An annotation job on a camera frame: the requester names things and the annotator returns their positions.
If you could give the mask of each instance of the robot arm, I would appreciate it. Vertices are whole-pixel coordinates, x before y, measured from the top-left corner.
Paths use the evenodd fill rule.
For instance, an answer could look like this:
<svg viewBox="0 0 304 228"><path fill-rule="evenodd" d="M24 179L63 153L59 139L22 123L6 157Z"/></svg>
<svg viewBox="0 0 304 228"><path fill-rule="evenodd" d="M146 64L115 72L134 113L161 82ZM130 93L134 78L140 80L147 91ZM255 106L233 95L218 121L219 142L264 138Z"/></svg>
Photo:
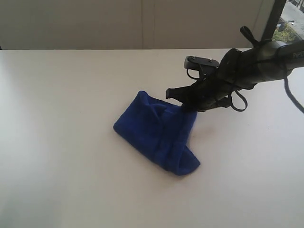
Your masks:
<svg viewBox="0 0 304 228"><path fill-rule="evenodd" d="M174 98L187 109L200 112L230 106L236 111L244 111L234 107L232 92L236 92L247 106L239 90L253 89L257 83L280 79L285 80L287 95L292 96L287 76L294 68L304 67L304 40L291 45L271 40L258 42L247 27L242 27L241 33L253 44L252 49L241 52L233 48L220 64L212 59L186 57L187 75L191 77L189 69L197 70L199 78L191 77L196 82L190 86L168 89L166 98ZM304 112L298 102L295 105Z"/></svg>

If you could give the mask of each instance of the white wall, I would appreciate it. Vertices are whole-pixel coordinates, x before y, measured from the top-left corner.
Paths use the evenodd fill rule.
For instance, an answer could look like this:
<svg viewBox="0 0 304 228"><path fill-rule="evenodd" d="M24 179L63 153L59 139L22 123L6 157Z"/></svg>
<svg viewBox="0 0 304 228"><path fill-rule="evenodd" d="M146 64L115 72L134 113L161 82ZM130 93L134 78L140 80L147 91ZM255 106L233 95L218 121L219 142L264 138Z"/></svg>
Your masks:
<svg viewBox="0 0 304 228"><path fill-rule="evenodd" d="M2 0L3 49L248 47L274 0Z"/></svg>

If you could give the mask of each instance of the gray panel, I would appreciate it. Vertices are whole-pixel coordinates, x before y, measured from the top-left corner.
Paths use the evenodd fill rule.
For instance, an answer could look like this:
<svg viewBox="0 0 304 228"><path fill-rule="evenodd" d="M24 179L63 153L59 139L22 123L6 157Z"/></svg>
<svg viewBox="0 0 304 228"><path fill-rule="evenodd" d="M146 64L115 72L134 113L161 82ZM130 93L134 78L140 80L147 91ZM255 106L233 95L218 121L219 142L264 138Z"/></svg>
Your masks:
<svg viewBox="0 0 304 228"><path fill-rule="evenodd" d="M154 47L247 47L239 28L254 28L261 3L262 0L155 0Z"/></svg>
<svg viewBox="0 0 304 228"><path fill-rule="evenodd" d="M5 49L142 48L140 0L3 0Z"/></svg>

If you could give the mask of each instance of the tree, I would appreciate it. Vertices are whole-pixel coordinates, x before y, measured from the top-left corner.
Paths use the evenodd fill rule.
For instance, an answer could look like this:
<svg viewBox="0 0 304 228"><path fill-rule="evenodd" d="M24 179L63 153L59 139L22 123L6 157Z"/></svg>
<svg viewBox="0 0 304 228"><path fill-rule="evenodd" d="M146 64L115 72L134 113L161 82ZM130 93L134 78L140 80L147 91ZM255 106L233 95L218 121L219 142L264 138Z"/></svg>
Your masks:
<svg viewBox="0 0 304 228"><path fill-rule="evenodd" d="M284 29L279 31L275 30L272 40L283 41L285 43L291 43L296 38L295 31L286 23Z"/></svg>

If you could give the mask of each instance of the blue towel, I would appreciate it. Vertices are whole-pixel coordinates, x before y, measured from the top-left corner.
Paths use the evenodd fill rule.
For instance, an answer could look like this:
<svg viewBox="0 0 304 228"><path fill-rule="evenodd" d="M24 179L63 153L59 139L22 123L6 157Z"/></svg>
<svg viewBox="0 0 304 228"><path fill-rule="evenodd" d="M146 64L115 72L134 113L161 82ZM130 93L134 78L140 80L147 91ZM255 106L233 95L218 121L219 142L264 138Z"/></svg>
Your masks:
<svg viewBox="0 0 304 228"><path fill-rule="evenodd" d="M114 130L163 169L185 175L200 165L186 146L196 115L139 91Z"/></svg>

